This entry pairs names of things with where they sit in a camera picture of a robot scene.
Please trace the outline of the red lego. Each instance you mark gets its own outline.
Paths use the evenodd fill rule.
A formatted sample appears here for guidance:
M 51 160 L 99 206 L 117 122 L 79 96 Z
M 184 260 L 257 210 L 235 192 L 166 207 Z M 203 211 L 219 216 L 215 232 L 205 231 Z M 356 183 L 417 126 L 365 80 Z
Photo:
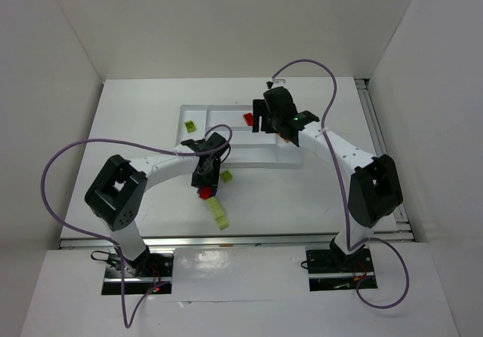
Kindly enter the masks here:
M 213 191 L 212 188 L 210 187 L 202 187 L 198 190 L 198 196 L 202 200 L 207 200 L 208 198 L 211 198 L 213 196 Z

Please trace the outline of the lime green curved lego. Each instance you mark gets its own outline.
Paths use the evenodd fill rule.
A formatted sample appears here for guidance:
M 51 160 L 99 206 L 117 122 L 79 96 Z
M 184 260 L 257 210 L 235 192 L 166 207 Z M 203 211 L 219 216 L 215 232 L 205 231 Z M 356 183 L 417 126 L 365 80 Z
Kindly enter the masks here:
M 184 125 L 188 133 L 196 132 L 196 126 L 193 121 L 191 120 L 185 121 Z

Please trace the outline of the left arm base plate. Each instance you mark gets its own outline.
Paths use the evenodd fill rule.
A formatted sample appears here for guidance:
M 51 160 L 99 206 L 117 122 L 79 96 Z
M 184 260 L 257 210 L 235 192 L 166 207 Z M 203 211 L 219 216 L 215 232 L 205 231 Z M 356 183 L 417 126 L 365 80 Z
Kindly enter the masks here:
M 119 256 L 113 252 L 102 252 L 106 256 L 96 259 L 94 253 L 91 258 L 106 265 L 101 294 L 103 296 L 121 295 L 121 265 Z M 172 275 L 174 267 L 173 252 L 151 252 L 146 265 L 133 269 L 125 265 L 125 294 L 143 295 L 152 288 L 153 295 L 168 295 L 172 292 Z

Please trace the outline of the purple lego brick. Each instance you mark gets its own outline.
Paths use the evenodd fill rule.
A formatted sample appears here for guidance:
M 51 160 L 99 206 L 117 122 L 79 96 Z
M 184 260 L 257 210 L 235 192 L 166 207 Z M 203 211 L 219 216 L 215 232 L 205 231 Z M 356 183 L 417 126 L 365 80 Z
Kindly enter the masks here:
M 202 192 L 202 189 L 201 188 L 198 188 L 196 190 L 196 192 L 197 192 L 197 194 L 200 194 Z M 216 193 L 217 193 L 217 189 L 211 189 L 211 193 L 210 193 L 211 196 L 215 196 Z

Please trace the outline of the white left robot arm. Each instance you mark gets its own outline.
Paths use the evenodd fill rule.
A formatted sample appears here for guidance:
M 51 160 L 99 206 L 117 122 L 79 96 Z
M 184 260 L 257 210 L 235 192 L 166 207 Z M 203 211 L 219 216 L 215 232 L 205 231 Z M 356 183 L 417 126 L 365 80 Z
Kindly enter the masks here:
M 125 262 L 136 275 L 155 263 L 140 236 L 135 218 L 143 196 L 154 186 L 190 175 L 198 197 L 210 200 L 217 193 L 222 157 L 231 151 L 219 133 L 208 138 L 188 139 L 167 154 L 128 160 L 113 155 L 101 168 L 85 194 L 85 203 L 109 229 Z

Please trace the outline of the lime green square lego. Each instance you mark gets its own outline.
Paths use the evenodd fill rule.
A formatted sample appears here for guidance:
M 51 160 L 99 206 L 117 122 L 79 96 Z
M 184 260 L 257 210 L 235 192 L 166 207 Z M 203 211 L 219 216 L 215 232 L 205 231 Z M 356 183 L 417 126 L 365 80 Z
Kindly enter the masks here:
M 224 170 L 220 173 L 220 178 L 223 182 L 229 182 L 233 179 L 233 176 L 228 170 Z

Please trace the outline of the brown lego plate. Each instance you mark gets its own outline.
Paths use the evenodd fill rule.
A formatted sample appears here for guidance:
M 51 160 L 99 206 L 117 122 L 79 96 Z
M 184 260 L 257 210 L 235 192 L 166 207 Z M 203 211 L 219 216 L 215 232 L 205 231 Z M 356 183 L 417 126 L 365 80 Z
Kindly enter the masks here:
M 291 141 L 285 137 L 283 137 L 280 133 L 278 133 L 278 137 L 281 138 L 285 143 L 290 143 Z

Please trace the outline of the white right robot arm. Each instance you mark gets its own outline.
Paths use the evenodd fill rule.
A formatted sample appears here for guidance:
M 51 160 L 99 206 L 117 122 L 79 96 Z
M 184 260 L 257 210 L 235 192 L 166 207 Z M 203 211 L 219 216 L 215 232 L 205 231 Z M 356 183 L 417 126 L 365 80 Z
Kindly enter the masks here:
M 341 267 L 356 258 L 374 233 L 377 223 L 403 202 L 394 160 L 356 148 L 321 125 L 309 111 L 298 112 L 293 97 L 283 85 L 269 82 L 261 100 L 253 101 L 254 133 L 276 133 L 336 170 L 343 196 L 344 225 L 329 244 L 333 263 Z

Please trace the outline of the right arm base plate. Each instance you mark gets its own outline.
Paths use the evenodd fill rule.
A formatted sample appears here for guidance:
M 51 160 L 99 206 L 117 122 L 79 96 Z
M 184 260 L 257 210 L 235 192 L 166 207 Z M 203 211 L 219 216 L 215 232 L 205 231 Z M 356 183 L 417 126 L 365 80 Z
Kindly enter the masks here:
M 368 248 L 344 265 L 335 264 L 330 250 L 307 250 L 300 267 L 308 272 L 311 292 L 355 290 L 358 283 L 360 289 L 378 288 Z

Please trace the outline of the red curved lego brick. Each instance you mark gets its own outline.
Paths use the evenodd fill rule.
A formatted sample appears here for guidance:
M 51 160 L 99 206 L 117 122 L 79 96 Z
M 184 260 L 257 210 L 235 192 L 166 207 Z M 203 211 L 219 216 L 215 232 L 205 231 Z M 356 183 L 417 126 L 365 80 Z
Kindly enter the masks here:
M 248 125 L 249 127 L 253 126 L 254 116 L 250 112 L 243 114 L 242 117 L 245 120 L 246 125 Z

